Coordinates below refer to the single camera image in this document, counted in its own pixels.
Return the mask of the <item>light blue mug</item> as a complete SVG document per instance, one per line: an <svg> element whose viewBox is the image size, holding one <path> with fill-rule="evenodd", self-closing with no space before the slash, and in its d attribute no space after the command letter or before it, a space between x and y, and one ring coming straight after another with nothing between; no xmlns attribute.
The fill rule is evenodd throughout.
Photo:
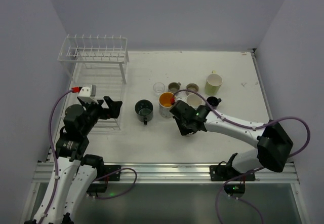
<svg viewBox="0 0 324 224"><path fill-rule="evenodd" d="M193 108L198 108L200 105L203 104L203 100L196 94L189 94L186 97L186 102L189 106L193 107Z"/></svg>

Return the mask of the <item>navy patterned cup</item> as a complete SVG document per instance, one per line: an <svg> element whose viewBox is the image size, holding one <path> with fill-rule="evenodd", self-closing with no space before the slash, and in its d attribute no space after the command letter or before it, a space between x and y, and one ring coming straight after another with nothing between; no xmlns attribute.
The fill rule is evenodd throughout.
<svg viewBox="0 0 324 224"><path fill-rule="evenodd" d="M217 98L215 96L210 96L207 98L207 102L208 102L208 104L210 104L212 106L213 109L217 109L219 104L222 102L222 99Z"/></svg>

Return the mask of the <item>dark green mug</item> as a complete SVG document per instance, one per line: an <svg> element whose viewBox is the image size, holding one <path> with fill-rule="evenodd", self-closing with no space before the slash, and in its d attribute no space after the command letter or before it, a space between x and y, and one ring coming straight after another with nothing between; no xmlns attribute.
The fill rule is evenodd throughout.
<svg viewBox="0 0 324 224"><path fill-rule="evenodd" d="M137 119L147 125L153 118L153 104L146 99L139 100L135 104L135 113Z"/></svg>

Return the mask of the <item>white patterned orange-inside mug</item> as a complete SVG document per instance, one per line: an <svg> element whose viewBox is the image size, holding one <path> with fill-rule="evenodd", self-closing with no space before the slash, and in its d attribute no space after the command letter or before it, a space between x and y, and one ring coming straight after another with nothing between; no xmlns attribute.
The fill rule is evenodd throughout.
<svg viewBox="0 0 324 224"><path fill-rule="evenodd" d="M163 118L171 118L173 115L170 112L170 109L172 108L172 100L174 99L174 94L171 92L165 92L160 95L158 99L159 103L159 114Z"/></svg>

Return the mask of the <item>speckled beige bowl cup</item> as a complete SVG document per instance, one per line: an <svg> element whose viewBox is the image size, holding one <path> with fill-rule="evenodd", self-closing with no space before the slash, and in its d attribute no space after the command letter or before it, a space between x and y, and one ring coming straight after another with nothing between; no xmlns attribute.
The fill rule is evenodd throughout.
<svg viewBox="0 0 324 224"><path fill-rule="evenodd" d="M199 91L199 86L197 84L195 84L195 83L189 83L186 86L186 90L198 92Z"/></svg>

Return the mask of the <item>olive green mug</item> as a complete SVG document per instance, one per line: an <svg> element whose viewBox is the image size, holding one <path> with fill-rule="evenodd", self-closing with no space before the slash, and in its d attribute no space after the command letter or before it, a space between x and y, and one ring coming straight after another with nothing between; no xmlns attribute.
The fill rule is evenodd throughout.
<svg viewBox="0 0 324 224"><path fill-rule="evenodd" d="M171 82L168 84L168 91L171 93L176 93L181 88L180 82Z"/></svg>

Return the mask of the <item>clear drinking glass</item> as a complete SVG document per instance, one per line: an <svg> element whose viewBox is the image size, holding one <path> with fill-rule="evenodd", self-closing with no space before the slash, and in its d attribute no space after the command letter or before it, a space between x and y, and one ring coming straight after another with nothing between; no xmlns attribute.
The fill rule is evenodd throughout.
<svg viewBox="0 0 324 224"><path fill-rule="evenodd" d="M153 85L153 90L156 95L161 95L165 92L165 85L161 82L157 82Z"/></svg>

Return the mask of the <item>yellow green mug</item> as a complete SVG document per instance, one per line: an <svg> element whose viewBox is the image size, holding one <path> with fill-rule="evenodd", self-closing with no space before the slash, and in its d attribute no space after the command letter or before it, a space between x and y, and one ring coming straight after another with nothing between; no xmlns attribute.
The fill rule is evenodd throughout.
<svg viewBox="0 0 324 224"><path fill-rule="evenodd" d="M205 93L214 96L223 84L222 77L213 70L206 78Z"/></svg>

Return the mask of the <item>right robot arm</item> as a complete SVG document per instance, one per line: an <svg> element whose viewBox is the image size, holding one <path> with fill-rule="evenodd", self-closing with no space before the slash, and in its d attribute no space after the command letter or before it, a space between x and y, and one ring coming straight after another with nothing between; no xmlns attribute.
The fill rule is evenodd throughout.
<svg viewBox="0 0 324 224"><path fill-rule="evenodd" d="M269 126L248 122L224 114L216 115L207 105L197 109L177 101L170 110L181 135L197 131L220 133L241 140L253 147L245 153L234 153L216 172L223 178L232 178L257 168L282 172L293 142L280 123Z"/></svg>

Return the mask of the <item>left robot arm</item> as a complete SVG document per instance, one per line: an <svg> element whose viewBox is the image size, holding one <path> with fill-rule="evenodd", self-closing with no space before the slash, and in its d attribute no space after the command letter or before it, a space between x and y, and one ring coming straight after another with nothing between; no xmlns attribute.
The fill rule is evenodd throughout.
<svg viewBox="0 0 324 224"><path fill-rule="evenodd" d="M55 145L54 167L43 201L28 223L72 223L92 181L104 170L101 156L86 155L88 134L98 120L117 119L122 101L78 97L69 106Z"/></svg>

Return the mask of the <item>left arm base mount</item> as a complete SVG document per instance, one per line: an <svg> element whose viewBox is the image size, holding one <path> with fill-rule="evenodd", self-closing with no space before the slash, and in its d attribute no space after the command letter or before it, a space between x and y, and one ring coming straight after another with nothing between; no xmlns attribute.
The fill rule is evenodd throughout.
<svg viewBox="0 0 324 224"><path fill-rule="evenodd" d="M103 177L107 174L115 172L121 169L121 165L104 165L103 170L97 175L96 178ZM115 182L120 180L120 172L114 173L113 175L107 176L92 183L87 189L87 195L89 197L98 197L99 193L107 191L109 182Z"/></svg>

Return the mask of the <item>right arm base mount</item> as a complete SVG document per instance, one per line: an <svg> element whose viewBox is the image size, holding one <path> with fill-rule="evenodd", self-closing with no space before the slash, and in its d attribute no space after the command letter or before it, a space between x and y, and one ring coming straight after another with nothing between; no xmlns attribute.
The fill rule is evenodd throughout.
<svg viewBox="0 0 324 224"><path fill-rule="evenodd" d="M241 175L232 167L233 160L238 155L238 153L233 154L228 162L222 161L217 165L209 166L209 174L211 181L227 181L231 178ZM255 174L252 173L247 176L240 177L236 179L239 181L238 184L226 184L223 189L225 193L231 197L240 198L244 195L246 191L246 181L255 181Z"/></svg>

